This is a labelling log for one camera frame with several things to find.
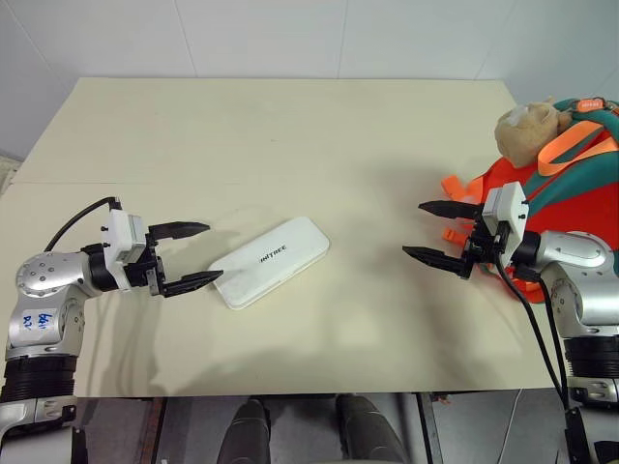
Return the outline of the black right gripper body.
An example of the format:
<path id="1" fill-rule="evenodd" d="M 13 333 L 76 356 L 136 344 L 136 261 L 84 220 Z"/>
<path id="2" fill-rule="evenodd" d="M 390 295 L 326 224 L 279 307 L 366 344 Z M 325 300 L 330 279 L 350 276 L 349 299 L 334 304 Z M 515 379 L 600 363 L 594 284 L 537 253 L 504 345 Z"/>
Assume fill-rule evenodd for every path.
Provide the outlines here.
<path id="1" fill-rule="evenodd" d="M 495 232 L 490 232 L 482 219 L 476 221 L 461 255 L 464 267 L 460 276 L 469 278 L 476 264 L 492 264 L 498 268 L 508 238 L 509 224 L 507 221 L 500 221 Z"/>

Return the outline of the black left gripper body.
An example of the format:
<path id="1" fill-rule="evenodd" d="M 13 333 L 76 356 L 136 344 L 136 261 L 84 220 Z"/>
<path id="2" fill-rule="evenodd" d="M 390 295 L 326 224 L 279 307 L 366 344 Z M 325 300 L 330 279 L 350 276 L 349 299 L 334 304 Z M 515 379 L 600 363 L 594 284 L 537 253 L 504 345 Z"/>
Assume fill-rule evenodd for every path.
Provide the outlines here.
<path id="1" fill-rule="evenodd" d="M 124 272 L 130 287 L 147 287 L 152 296 L 166 298 L 163 263 L 156 252 L 159 240 L 164 238 L 163 232 L 163 227 L 148 228 L 145 248 L 134 262 L 124 266 Z"/>

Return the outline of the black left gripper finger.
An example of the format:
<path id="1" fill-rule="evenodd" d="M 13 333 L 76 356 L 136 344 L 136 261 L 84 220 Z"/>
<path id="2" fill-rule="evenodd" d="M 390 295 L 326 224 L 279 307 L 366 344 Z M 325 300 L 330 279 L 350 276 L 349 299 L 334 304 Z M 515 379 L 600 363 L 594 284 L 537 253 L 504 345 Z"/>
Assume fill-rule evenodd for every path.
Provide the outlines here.
<path id="1" fill-rule="evenodd" d="M 183 275 L 179 280 L 164 283 L 162 285 L 162 295 L 165 298 L 171 298 L 190 293 L 214 282 L 222 275 L 223 271 L 220 270 Z"/>
<path id="2" fill-rule="evenodd" d="M 197 221 L 172 221 L 148 227 L 147 241 L 154 243 L 164 239 L 179 240 L 192 237 L 210 229 L 208 224 Z"/>

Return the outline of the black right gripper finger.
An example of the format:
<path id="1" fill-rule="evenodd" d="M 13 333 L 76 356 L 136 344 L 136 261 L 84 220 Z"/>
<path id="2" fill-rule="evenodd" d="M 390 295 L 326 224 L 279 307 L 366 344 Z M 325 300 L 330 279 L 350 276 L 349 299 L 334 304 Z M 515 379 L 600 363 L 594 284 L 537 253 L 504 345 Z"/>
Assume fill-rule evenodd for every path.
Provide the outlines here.
<path id="1" fill-rule="evenodd" d="M 418 208 L 441 218 L 462 218 L 479 221 L 482 218 L 484 205 L 453 200 L 433 200 L 420 203 Z"/>
<path id="2" fill-rule="evenodd" d="M 402 250 L 410 257 L 434 269 L 449 272 L 464 279 L 468 279 L 471 275 L 472 264 L 464 258 L 448 256 L 443 251 L 424 246 L 403 246 Z"/>

